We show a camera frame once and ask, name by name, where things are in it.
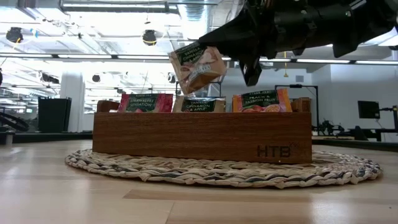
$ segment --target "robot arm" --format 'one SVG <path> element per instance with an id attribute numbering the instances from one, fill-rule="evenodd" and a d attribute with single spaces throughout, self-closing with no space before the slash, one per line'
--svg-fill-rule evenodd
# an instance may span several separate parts
<path id="1" fill-rule="evenodd" d="M 246 0 L 239 15 L 198 42 L 239 60 L 247 86 L 261 74 L 259 59 L 333 44 L 335 57 L 389 32 L 398 0 Z"/>

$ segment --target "vanilla cinnamon apple tea packet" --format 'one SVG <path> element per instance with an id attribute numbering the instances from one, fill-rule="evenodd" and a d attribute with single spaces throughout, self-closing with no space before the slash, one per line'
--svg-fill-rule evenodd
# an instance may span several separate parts
<path id="1" fill-rule="evenodd" d="M 169 56 L 181 90 L 186 95 L 226 73 L 226 66 L 216 47 L 206 47 L 194 42 Z"/>
<path id="2" fill-rule="evenodd" d="M 225 97 L 176 96 L 173 113 L 225 112 Z"/>

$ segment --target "htb logo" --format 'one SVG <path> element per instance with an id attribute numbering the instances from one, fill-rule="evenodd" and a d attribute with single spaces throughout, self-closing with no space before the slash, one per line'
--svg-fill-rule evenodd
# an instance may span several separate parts
<path id="1" fill-rule="evenodd" d="M 290 157 L 290 146 L 257 146 L 257 157 Z"/>

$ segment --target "white column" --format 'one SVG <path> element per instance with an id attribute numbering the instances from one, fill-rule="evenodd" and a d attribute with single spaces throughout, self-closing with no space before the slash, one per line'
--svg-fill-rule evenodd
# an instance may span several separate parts
<path id="1" fill-rule="evenodd" d="M 391 50 L 391 55 L 393 60 L 398 60 L 398 50 Z"/>
<path id="2" fill-rule="evenodd" d="M 71 98 L 68 132 L 83 131 L 83 114 L 85 111 L 85 80 L 80 71 L 65 71 L 61 79 L 61 98 Z"/>

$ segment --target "red tea packet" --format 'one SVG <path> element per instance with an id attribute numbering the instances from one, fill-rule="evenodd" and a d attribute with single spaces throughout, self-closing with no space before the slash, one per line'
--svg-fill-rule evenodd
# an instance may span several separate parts
<path id="1" fill-rule="evenodd" d="M 118 112 L 171 112 L 172 105 L 173 94 L 123 94 Z"/>

